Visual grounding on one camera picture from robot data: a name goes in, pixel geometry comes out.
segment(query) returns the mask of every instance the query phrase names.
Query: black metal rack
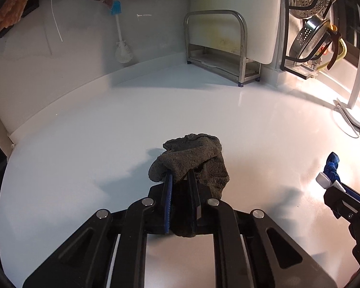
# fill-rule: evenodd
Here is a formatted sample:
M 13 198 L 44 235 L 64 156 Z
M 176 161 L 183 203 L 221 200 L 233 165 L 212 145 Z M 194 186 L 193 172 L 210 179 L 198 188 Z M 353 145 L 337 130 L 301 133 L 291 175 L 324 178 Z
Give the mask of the black metal rack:
M 168 174 L 164 183 L 152 186 L 148 197 L 128 209 L 98 210 L 28 277 L 23 288 L 104 288 L 109 276 L 111 288 L 143 288 L 147 234 L 166 234 Z M 285 287 L 286 283 L 295 288 L 336 287 L 262 210 L 244 213 L 214 199 L 193 169 L 174 188 L 171 227 L 175 220 L 188 236 L 213 234 L 217 288 Z
M 285 0 L 285 24 L 284 24 L 284 45 L 283 45 L 283 51 L 282 51 L 282 59 L 281 59 L 281 65 L 280 65 L 280 69 L 283 71 L 287 71 L 290 72 L 296 76 L 299 76 L 300 78 L 303 79 L 308 79 L 311 78 L 313 75 L 312 73 L 314 72 L 313 69 L 310 69 L 307 66 L 301 65 L 301 68 L 305 68 L 308 72 L 310 72 L 309 74 L 302 74 L 300 72 L 298 72 L 297 70 L 291 69 L 288 66 L 285 65 L 286 60 L 291 61 L 291 62 L 298 62 L 298 63 L 305 63 L 309 60 L 316 60 L 319 59 L 324 52 L 328 49 L 329 45 L 331 44 L 331 41 L 329 41 L 328 43 L 325 44 L 325 46 L 322 48 L 322 50 L 320 51 L 320 53 L 318 55 L 315 56 L 315 54 L 319 51 L 319 49 L 323 46 L 323 44 L 325 43 L 325 41 L 327 40 L 327 36 L 324 35 L 320 41 L 318 42 L 318 44 L 315 46 L 315 48 L 309 53 L 309 55 L 305 58 L 302 59 L 298 59 L 295 57 L 291 57 L 287 55 L 287 46 L 288 46 L 288 33 L 289 33 L 289 10 L 291 9 L 295 9 L 295 10 L 299 10 L 299 11 L 309 11 L 313 8 L 316 7 L 316 4 L 319 0 L 313 0 L 312 3 L 308 6 L 291 6 L 289 4 L 289 0 Z M 325 11 L 323 12 L 323 17 L 325 17 L 330 9 L 332 5 L 332 0 L 328 1 L 328 5 L 325 9 Z

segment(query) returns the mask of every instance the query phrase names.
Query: white wall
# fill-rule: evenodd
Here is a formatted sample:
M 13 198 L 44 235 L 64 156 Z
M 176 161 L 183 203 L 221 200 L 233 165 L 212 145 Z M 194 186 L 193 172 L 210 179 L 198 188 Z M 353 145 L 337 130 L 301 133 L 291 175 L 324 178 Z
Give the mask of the white wall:
M 123 38 L 142 62 L 183 52 L 190 0 L 120 0 Z M 9 133 L 64 94 L 123 66 L 115 18 L 93 0 L 50 0 L 0 39 L 0 118 Z

